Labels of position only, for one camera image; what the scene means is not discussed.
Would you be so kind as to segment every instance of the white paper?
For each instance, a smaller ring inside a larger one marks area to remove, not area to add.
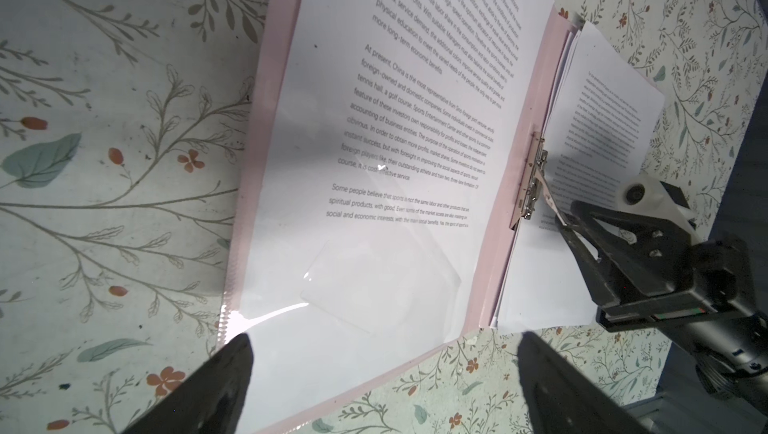
[[[238,432],[458,336],[552,4],[302,0],[236,313]]]
[[[544,132],[547,183],[563,211],[579,199],[615,209],[620,185],[640,171],[662,95],[587,23]],[[498,314],[501,333],[590,324],[596,306],[554,213],[536,204],[521,220]]]

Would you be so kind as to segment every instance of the pink folder edge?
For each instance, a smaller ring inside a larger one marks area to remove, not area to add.
[[[224,294],[221,305],[216,345],[224,345],[227,320],[232,311],[240,309],[245,268],[253,234],[259,195],[264,181],[266,158],[274,126],[277,103],[283,85],[288,53],[293,39],[293,30],[299,16],[301,0],[270,0],[267,7],[267,24],[260,49],[256,70],[253,105],[251,106],[244,159],[246,162],[240,174],[236,216],[232,230],[230,257],[227,264]],[[512,250],[514,231],[509,228],[514,201],[520,186],[524,163],[533,132],[541,130],[547,112],[549,94],[554,83],[558,60],[568,32],[576,27],[560,17],[554,8],[550,13],[544,37],[534,66],[531,84],[525,96],[523,111],[509,152],[507,167],[502,177],[488,227],[485,229],[472,291],[469,298],[466,320],[462,334],[479,327],[487,327],[501,290],[509,254]],[[339,396],[324,401],[285,420],[260,429],[260,434],[283,434],[299,429],[308,422],[345,406],[364,393],[381,386],[398,374],[419,364],[443,349],[435,349],[410,360],[396,369],[385,372],[364,384],[348,390]]]

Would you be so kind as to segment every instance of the table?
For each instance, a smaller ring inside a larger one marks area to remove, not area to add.
[[[120,432],[214,349],[267,0],[4,0],[0,430]],[[766,73],[754,0],[556,0],[667,105],[644,168],[707,235]],[[540,333],[624,404],[654,330]],[[530,432],[519,336],[484,330],[302,429]]]

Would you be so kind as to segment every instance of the floral tablecloth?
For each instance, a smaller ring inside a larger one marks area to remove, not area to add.
[[[120,432],[213,352],[266,3],[0,2],[3,432]],[[644,168],[708,234],[766,72],[760,6],[556,4],[666,94]],[[619,403],[654,394],[669,348],[541,334]],[[302,429],[530,432],[518,342],[470,334]]]

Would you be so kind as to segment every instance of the red flower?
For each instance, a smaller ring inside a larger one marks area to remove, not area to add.
[[[190,157],[187,158],[187,156],[183,154],[179,154],[179,157],[177,158],[178,162],[181,163],[187,163],[184,165],[184,170],[186,172],[192,172],[195,168],[197,169],[203,169],[205,167],[205,163],[202,161],[197,161],[197,151],[194,149],[189,150]]]
[[[48,427],[45,428],[47,431],[57,431],[59,429],[63,429],[65,427],[69,426],[69,421],[66,419],[60,419],[57,421],[49,422]]]
[[[181,386],[181,380],[185,377],[187,377],[187,374],[181,371],[174,371],[173,367],[168,366],[160,371],[159,376],[157,374],[147,376],[147,384],[157,386],[158,388],[154,390],[154,395],[161,397],[168,394],[168,391],[174,391],[178,386]]]
[[[475,357],[475,359],[469,360],[467,362],[467,371],[469,371],[470,374],[475,372],[476,370],[480,369],[480,364],[478,364],[478,358]]]
[[[462,415],[456,412],[456,414],[448,420],[451,423],[451,429],[455,428],[462,423]]]
[[[123,153],[120,151],[120,149],[117,148],[110,148],[109,151],[107,151],[107,154],[109,156],[109,160],[112,161],[116,165],[123,164]]]
[[[48,127],[48,121],[40,118],[33,118],[31,116],[27,116],[25,118],[22,118],[22,126],[26,129],[35,129],[37,131],[43,131],[45,128]]]
[[[107,291],[109,291],[109,294],[117,297],[122,297],[128,294],[128,289],[122,286],[110,286]]]

